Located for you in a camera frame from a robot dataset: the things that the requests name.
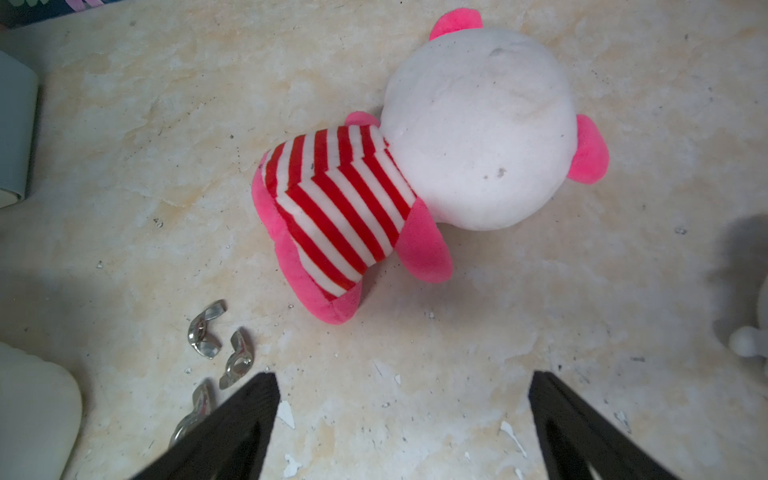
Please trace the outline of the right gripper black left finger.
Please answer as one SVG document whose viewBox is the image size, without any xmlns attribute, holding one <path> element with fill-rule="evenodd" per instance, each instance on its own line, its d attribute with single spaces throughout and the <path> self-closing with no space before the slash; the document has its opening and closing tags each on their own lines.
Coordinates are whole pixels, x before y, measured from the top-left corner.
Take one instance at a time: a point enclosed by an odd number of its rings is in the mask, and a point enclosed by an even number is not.
<svg viewBox="0 0 768 480">
<path fill-rule="evenodd" d="M 279 402 L 276 375 L 255 375 L 135 477 L 140 480 L 259 479 Z"/>
</svg>

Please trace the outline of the silver wing nut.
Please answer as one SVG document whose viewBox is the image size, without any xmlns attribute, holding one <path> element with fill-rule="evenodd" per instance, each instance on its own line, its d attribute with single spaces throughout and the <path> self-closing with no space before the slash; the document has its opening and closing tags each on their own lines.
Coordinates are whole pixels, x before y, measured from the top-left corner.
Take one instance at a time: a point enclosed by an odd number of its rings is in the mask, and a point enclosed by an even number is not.
<svg viewBox="0 0 768 480">
<path fill-rule="evenodd" d="M 210 379 L 205 379 L 196 387 L 192 394 L 192 410 L 176 425 L 169 440 L 168 448 L 172 448 L 186 434 L 202 423 L 215 409 L 215 395 Z"/>
<path fill-rule="evenodd" d="M 233 352 L 225 364 L 225 370 L 219 379 L 219 388 L 226 390 L 236 384 L 252 368 L 254 362 L 254 347 L 250 334 L 244 328 L 236 330 L 230 344 Z"/>
<path fill-rule="evenodd" d="M 210 322 L 222 316 L 227 309 L 224 299 L 216 300 L 206 306 L 189 324 L 188 343 L 204 358 L 213 359 L 220 352 L 221 342 L 208 333 L 208 326 Z"/>
</svg>

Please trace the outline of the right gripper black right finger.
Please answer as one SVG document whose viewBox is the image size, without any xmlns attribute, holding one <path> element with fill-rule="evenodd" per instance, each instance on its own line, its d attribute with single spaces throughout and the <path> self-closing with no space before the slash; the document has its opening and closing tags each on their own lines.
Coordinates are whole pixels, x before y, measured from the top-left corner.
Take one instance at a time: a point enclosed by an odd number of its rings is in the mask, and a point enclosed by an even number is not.
<svg viewBox="0 0 768 480">
<path fill-rule="evenodd" d="M 535 371 L 528 399 L 550 479 L 677 478 L 554 373 Z"/>
</svg>

